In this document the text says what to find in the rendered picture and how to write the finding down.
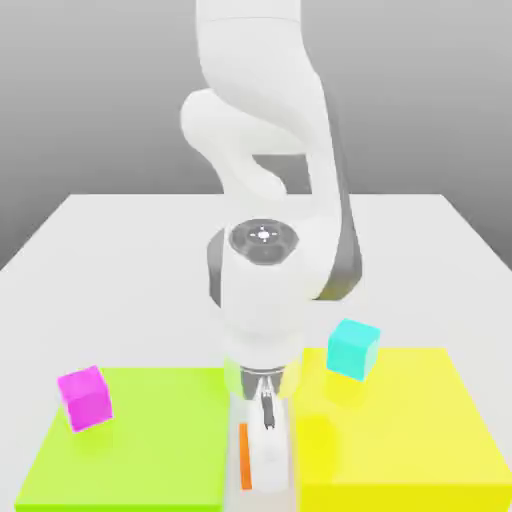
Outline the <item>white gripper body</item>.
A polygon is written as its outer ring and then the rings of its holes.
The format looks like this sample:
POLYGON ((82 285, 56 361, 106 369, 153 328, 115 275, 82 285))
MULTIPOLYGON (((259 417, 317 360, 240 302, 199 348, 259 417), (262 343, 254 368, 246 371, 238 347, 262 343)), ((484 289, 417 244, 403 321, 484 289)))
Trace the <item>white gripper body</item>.
POLYGON ((288 402, 280 401, 276 427, 265 428, 262 417, 250 411, 250 403, 230 400, 225 466, 224 512, 296 512, 293 457, 288 402), (241 484, 239 425, 258 432, 249 435, 252 488, 241 484))

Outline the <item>large yellow box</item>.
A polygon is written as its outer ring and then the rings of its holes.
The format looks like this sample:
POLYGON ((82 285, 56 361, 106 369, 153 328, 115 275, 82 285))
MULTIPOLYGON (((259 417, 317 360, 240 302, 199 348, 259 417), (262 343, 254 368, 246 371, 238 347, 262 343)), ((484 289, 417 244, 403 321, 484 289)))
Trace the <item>large yellow box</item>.
POLYGON ((364 382, 305 351, 298 512, 508 512, 510 470, 446 350, 384 348, 364 382))

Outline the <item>large lime green box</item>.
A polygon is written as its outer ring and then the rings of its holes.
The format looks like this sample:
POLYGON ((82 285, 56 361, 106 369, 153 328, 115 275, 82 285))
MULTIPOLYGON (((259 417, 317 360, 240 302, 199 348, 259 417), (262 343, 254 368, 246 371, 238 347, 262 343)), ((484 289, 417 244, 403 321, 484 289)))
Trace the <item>large lime green box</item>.
POLYGON ((220 368, 106 368, 114 416, 59 410, 16 512, 222 512, 229 395, 220 368))

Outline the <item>small magenta cube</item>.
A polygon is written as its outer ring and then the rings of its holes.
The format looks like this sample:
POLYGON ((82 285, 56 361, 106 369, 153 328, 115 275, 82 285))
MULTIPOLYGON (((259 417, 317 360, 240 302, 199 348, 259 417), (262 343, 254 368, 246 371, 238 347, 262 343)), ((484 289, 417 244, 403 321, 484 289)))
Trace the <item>small magenta cube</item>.
POLYGON ((113 418, 109 388, 96 365, 58 377, 57 386, 74 433, 113 418))

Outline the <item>small orange cube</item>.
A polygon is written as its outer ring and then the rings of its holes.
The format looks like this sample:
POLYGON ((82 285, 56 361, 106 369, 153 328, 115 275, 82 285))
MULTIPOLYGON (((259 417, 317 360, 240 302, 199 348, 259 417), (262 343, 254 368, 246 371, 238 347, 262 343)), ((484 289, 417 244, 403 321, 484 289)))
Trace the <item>small orange cube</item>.
POLYGON ((252 478, 250 467, 250 450, 248 441, 248 425, 246 423, 240 423, 238 425, 238 434, 241 489, 251 490, 252 478))

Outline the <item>small cyan cube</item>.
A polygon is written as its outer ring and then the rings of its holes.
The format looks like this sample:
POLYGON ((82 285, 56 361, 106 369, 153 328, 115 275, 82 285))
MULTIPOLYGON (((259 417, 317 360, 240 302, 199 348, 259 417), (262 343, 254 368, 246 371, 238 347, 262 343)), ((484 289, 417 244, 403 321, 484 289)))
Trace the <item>small cyan cube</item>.
POLYGON ((376 327, 343 319, 329 336, 327 368, 364 382, 377 361, 380 334, 376 327))

